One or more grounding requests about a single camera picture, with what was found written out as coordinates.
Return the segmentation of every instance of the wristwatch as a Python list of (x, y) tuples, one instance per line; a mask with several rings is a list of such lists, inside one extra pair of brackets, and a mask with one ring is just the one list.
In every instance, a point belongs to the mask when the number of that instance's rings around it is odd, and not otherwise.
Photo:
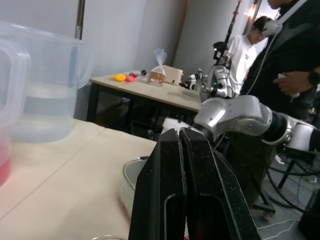
[(309, 81), (313, 86), (320, 84), (320, 73), (316, 71), (309, 72)]

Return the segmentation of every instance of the white table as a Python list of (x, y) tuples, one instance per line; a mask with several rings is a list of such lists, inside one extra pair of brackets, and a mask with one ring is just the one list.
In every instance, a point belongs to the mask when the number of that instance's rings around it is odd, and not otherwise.
[(90, 81), (91, 90), (86, 117), (88, 122), (94, 123), (96, 121), (100, 92), (128, 98), (186, 116), (196, 114), (201, 108), (198, 92), (166, 82), (162, 87), (148, 84), (147, 78), (141, 77), (138, 77), (134, 82), (117, 82), (112, 79), (111, 75), (94, 77)]
[(0, 239), (127, 237), (117, 200), (122, 169), (155, 144), (78, 120), (64, 140), (14, 143), (11, 175), (0, 188)]

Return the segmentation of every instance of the red liquid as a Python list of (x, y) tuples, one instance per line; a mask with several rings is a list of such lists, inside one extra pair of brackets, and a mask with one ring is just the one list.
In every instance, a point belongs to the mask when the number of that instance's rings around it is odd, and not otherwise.
[(5, 183), (10, 174), (10, 153), (8, 144), (0, 142), (0, 186)]
[(4, 184), (10, 175), (10, 159), (0, 166), (0, 186)]

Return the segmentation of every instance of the plastic bag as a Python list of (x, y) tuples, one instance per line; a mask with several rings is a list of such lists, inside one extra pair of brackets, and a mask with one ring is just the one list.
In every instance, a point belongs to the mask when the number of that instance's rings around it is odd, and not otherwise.
[(155, 55), (155, 59), (158, 62), (158, 66), (156, 66), (154, 69), (151, 70), (149, 77), (148, 77), (148, 83), (162, 86), (166, 80), (166, 72), (164, 70), (164, 62), (167, 58), (167, 53), (164, 49), (156, 49), (153, 51)]

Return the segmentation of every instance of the hand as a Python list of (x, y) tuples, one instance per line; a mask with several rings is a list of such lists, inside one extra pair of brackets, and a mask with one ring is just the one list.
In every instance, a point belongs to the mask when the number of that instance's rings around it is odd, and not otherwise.
[(303, 93), (313, 87), (309, 81), (309, 73), (304, 71), (287, 72), (284, 78), (277, 78), (273, 81), (278, 84), (281, 92), (287, 96)]

